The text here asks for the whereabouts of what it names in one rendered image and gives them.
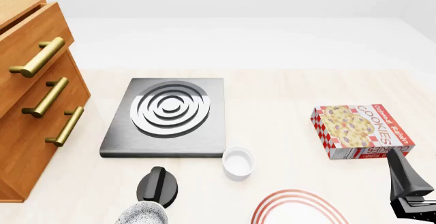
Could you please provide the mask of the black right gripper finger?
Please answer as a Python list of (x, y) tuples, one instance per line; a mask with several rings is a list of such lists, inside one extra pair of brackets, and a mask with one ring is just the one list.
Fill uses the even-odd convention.
[(424, 197), (434, 191), (398, 148), (391, 148), (387, 159), (391, 179), (390, 201), (400, 197)]

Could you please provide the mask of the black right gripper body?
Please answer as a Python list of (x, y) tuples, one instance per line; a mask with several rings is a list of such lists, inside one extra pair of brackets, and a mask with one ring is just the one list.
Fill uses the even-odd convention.
[(390, 205), (398, 219), (436, 220), (436, 201), (426, 201), (426, 194), (391, 197)]

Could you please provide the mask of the white plate with red rings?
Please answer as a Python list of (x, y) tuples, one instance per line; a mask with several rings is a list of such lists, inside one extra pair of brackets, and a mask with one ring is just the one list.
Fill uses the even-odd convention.
[(253, 209), (248, 224), (349, 224), (334, 205), (300, 189), (275, 191)]

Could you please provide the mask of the flat grey stove plate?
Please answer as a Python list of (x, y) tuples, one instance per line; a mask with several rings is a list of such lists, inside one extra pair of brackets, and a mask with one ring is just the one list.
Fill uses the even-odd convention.
[(220, 158), (224, 150), (223, 78), (132, 78), (99, 153)]

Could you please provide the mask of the grey patterned bowl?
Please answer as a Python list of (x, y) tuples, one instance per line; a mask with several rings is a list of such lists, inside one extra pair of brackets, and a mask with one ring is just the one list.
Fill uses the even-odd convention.
[(165, 208), (152, 201), (140, 201), (125, 209), (115, 224), (168, 224)]

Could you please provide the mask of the wooden cabinet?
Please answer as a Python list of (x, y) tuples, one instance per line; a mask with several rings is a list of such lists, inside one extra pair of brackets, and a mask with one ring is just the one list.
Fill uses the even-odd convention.
[(91, 96), (58, 3), (0, 0), (0, 202), (25, 201)]

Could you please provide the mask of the cookies box red and white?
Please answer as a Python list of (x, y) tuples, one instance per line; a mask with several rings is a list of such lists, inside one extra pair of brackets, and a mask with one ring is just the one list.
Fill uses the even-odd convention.
[(407, 155), (415, 146), (381, 104), (316, 106), (311, 122), (331, 160), (385, 158), (392, 148)]

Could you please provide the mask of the small white ramekin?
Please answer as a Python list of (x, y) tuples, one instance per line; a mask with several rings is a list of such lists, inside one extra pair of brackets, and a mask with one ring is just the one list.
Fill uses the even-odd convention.
[(233, 181), (242, 181), (250, 176), (255, 168), (253, 154), (242, 146), (227, 148), (222, 156), (225, 175)]

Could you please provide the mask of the round black stove knob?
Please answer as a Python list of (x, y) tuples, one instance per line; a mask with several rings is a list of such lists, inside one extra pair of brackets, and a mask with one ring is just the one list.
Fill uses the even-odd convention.
[(142, 178), (136, 190), (138, 201), (151, 201), (164, 208), (174, 203), (178, 195), (178, 183), (173, 174), (161, 166), (155, 166)]

